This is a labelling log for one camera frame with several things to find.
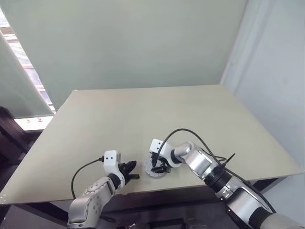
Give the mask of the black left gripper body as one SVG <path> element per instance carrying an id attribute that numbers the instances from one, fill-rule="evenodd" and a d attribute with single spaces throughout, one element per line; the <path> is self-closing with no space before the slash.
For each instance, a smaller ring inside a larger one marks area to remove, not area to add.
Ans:
<path id="1" fill-rule="evenodd" d="M 130 181 L 129 173 L 130 173 L 130 162 L 127 163 L 119 163 L 119 178 L 121 182 L 128 183 Z"/>

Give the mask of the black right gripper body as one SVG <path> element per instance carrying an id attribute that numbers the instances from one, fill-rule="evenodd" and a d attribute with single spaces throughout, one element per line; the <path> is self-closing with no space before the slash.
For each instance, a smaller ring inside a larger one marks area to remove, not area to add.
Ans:
<path id="1" fill-rule="evenodd" d="M 167 160 L 163 157 L 157 157 L 157 155 L 152 155 L 152 166 L 152 170 L 171 170 Z"/>

